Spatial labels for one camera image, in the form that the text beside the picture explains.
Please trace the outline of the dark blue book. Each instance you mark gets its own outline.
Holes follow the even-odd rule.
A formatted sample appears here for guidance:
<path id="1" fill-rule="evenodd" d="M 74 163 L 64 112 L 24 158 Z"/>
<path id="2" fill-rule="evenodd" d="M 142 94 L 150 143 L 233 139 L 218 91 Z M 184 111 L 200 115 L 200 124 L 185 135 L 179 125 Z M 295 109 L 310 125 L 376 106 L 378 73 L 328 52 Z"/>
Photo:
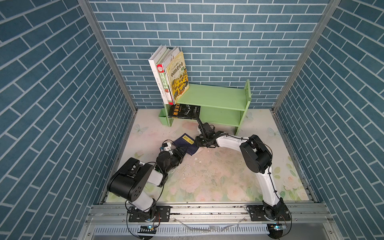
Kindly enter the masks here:
<path id="1" fill-rule="evenodd" d="M 191 156 L 194 155 L 199 149 L 195 140 L 187 134 L 183 134 L 181 137 L 176 139 L 174 143 L 175 143 L 175 146 L 177 147 L 187 148 L 186 153 Z"/>

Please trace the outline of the black slipcase box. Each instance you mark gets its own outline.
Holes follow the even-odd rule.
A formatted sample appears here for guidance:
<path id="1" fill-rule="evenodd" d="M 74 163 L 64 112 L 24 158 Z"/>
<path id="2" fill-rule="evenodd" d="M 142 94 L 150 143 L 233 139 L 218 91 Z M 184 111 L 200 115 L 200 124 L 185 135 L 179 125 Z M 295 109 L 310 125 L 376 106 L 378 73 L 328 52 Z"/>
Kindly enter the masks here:
<path id="1" fill-rule="evenodd" d="M 200 116 L 200 111 L 200 106 L 175 104 L 170 106 L 168 117 L 172 119 L 195 120 L 196 115 Z"/>

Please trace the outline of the yellow history book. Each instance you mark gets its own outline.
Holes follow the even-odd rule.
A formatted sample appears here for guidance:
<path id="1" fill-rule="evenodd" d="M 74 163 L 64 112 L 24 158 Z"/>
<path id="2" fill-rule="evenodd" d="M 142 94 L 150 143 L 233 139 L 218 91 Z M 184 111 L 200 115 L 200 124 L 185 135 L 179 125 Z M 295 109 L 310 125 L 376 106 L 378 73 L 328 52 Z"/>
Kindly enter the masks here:
<path id="1" fill-rule="evenodd" d="M 169 89 L 174 104 L 189 89 L 189 77 L 184 53 L 180 53 L 171 61 L 166 68 L 166 77 L 168 78 Z"/>

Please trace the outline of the green nature encyclopedia book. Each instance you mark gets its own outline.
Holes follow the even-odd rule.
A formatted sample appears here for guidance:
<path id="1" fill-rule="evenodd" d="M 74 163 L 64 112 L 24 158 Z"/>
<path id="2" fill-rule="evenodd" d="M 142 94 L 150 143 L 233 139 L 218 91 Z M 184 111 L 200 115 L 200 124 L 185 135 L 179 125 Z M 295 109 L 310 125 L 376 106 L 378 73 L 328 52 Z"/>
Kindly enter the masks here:
<path id="1" fill-rule="evenodd" d="M 163 90 L 164 90 L 167 102 L 169 105 L 173 105 L 174 102 L 172 100 L 172 96 L 171 96 L 171 93 L 169 90 L 168 81 L 167 81 L 166 74 L 165 74 L 165 67 L 163 66 L 164 59 L 169 54 L 169 52 L 170 52 L 170 49 L 168 49 L 166 46 L 162 47 L 162 49 L 158 55 L 159 59 L 156 60 L 156 67 L 158 70 L 158 74 L 159 74 L 159 77 L 160 77 L 160 80 L 161 80 L 161 83 L 163 86 Z"/>

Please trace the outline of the white red-lettered magazine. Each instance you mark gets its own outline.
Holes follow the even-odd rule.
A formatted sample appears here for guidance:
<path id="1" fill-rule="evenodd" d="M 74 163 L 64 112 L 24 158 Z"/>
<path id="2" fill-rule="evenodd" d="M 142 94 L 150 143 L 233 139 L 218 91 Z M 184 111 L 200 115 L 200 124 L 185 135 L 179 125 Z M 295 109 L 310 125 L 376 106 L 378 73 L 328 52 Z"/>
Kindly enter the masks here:
<path id="1" fill-rule="evenodd" d="M 164 69 L 167 68 L 167 66 L 171 63 L 171 61 L 180 53 L 180 48 L 175 47 L 173 48 L 164 58 L 162 65 Z"/>

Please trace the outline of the white paperback book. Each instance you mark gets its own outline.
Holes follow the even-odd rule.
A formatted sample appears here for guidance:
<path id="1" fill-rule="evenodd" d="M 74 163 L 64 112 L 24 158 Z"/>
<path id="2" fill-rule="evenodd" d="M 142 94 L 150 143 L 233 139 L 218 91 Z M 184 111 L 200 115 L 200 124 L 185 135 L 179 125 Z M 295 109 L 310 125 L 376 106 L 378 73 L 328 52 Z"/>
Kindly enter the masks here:
<path id="1" fill-rule="evenodd" d="M 159 72 L 158 72 L 158 69 L 157 69 L 157 62 L 161 59 L 161 57 L 164 55 L 164 53 L 166 51 L 167 51 L 167 47 L 166 46 L 159 46 L 157 48 L 157 50 L 153 53 L 153 55 L 149 58 L 149 64 L 150 64 L 152 73 L 153 73 L 153 75 L 155 77 L 157 86 L 158 86 L 158 88 L 160 90 L 160 93 L 161 93 L 161 97 L 162 97 L 163 103 L 165 105 L 168 104 L 169 102 L 168 102 L 168 99 L 166 97 L 166 94 L 165 94 L 165 91 L 164 91 L 164 88 L 163 88 L 163 84 L 162 84 L 161 78 L 159 76 Z"/>

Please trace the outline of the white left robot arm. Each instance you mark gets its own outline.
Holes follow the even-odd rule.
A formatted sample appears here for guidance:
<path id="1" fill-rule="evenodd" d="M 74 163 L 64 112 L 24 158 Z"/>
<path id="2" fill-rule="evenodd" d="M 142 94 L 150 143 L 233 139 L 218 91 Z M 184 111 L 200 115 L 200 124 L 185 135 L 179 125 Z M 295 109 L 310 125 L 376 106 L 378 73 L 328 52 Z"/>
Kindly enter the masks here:
<path id="1" fill-rule="evenodd" d="M 107 190 L 126 199 L 138 210 L 148 212 L 156 205 L 156 200 L 145 193 L 145 185 L 150 183 L 162 188 L 169 172 L 182 163 L 186 153 L 186 147 L 177 147 L 160 152 L 155 162 L 143 163 L 129 158 L 110 178 Z"/>

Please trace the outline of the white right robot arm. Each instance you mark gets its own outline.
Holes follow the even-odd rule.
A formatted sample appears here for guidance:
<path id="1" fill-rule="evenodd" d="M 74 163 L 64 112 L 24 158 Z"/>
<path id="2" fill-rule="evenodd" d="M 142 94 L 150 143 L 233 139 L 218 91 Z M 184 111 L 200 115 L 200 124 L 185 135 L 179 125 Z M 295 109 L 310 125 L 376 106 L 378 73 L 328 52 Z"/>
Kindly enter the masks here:
<path id="1" fill-rule="evenodd" d="M 273 153 L 257 135 L 248 138 L 231 136 L 219 131 L 209 138 L 204 134 L 196 137 L 198 147 L 228 148 L 242 153 L 246 166 L 255 173 L 263 196 L 264 215 L 268 220 L 276 220 L 291 213 L 280 196 L 271 171 Z"/>

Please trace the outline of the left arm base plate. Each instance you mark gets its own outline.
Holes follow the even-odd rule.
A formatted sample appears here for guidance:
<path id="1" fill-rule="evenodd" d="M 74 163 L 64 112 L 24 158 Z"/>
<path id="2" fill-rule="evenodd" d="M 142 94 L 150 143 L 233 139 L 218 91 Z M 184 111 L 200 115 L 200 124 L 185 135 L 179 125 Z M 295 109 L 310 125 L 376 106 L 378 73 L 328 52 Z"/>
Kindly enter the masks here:
<path id="1" fill-rule="evenodd" d="M 170 206 L 154 206 L 147 212 L 131 206 L 129 207 L 128 221 L 130 223 L 169 222 L 170 213 Z"/>

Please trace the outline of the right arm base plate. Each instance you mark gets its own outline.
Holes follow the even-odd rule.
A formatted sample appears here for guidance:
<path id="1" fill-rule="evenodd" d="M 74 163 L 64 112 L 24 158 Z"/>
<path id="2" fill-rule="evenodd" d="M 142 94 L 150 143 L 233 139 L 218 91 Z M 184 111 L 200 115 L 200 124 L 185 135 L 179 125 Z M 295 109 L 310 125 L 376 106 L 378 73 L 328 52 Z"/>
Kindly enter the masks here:
<path id="1" fill-rule="evenodd" d="M 282 207 L 247 205 L 246 210 L 249 213 L 252 222 L 288 222 L 292 219 L 291 214 L 285 205 Z"/>

